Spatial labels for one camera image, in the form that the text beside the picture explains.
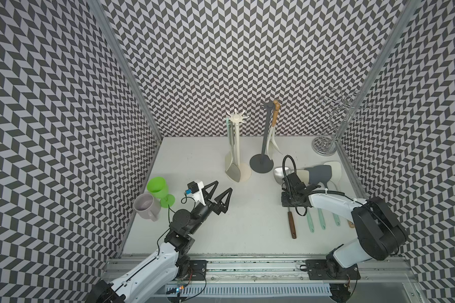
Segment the cream utensil rack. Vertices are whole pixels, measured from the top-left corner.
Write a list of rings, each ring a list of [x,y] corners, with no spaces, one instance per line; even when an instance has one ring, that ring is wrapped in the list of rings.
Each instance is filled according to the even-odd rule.
[[[250,169],[249,165],[241,161],[240,155],[240,126],[248,118],[248,116],[245,114],[244,111],[239,112],[237,109],[235,109],[234,112],[227,113],[227,118],[229,118],[230,121],[232,122],[233,137],[235,140],[234,147],[235,163],[240,168],[241,179],[239,183],[242,183],[249,180],[252,174],[252,170]]]

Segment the cream spatula wooden handle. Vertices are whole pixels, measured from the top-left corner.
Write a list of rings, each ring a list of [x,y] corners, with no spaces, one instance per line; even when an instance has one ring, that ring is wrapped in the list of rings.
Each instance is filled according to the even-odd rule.
[[[342,169],[341,164],[339,162],[326,162],[319,167],[321,174],[323,175],[323,184],[328,191],[330,191],[330,187],[328,186],[329,183],[332,183],[333,186],[336,188],[336,191],[339,192],[339,180],[342,177]],[[337,197],[329,196],[327,198],[329,202],[329,206],[327,210],[333,213],[334,220],[337,226],[341,225],[341,220],[339,218],[339,213],[341,210],[341,200]]]

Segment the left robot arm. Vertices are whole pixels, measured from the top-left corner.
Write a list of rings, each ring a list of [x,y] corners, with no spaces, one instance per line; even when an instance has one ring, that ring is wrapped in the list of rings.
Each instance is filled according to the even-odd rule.
[[[86,302],[146,302],[161,287],[175,279],[200,275],[190,269],[188,252],[195,240],[192,235],[209,215],[227,213],[232,188],[213,197],[218,181],[203,185],[188,183],[185,198],[196,202],[192,210],[175,211],[169,227],[157,240],[157,249],[129,272],[112,282],[100,280],[86,296]]]

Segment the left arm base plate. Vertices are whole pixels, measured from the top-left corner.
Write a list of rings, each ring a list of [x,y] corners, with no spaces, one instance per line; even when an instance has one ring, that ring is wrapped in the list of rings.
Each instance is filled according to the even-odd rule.
[[[206,279],[207,260],[184,260],[178,261],[177,280],[204,281]]]

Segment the grey spatula mint handle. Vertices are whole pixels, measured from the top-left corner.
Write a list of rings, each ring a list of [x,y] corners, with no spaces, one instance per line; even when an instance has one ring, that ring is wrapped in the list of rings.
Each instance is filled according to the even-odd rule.
[[[331,183],[335,190],[339,190],[339,181],[342,176],[341,164],[336,161],[326,162],[323,165],[316,165],[306,168],[310,173],[310,184],[322,183],[326,189],[329,189],[328,183]]]

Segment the grey turner mint handle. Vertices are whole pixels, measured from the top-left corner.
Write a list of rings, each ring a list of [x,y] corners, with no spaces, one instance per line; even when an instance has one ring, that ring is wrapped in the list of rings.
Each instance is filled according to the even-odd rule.
[[[326,177],[327,175],[324,172],[324,169],[321,169],[320,166],[308,167],[307,170],[310,173],[310,184],[320,184],[322,183],[324,188],[328,188]],[[318,209],[318,218],[322,230],[326,229],[326,221],[321,209]]]

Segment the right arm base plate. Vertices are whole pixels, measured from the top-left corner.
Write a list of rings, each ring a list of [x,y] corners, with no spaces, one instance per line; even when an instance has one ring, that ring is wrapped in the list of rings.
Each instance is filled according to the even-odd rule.
[[[305,260],[305,271],[311,280],[360,280],[357,265],[343,268],[330,260]]]

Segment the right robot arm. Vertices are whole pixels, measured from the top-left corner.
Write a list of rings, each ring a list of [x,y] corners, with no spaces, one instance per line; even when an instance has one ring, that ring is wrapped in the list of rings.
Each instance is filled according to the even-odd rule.
[[[327,256],[330,269],[347,269],[366,260],[384,261],[398,254],[408,232],[384,200],[350,198],[340,191],[303,183],[296,173],[283,177],[281,201],[284,207],[327,210],[355,226],[357,238],[337,247]]]

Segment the cream turner mint handle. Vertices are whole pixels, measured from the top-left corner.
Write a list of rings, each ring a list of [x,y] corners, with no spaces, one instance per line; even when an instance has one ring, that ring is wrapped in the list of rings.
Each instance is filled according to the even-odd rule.
[[[307,170],[298,169],[297,170],[297,176],[300,178],[300,180],[306,186],[309,185],[309,183],[310,183],[310,173]],[[313,220],[312,220],[311,213],[309,211],[307,211],[306,218],[307,218],[307,222],[308,222],[308,226],[309,226],[310,232],[314,233],[315,232],[315,228],[314,228],[314,225],[313,225]]]

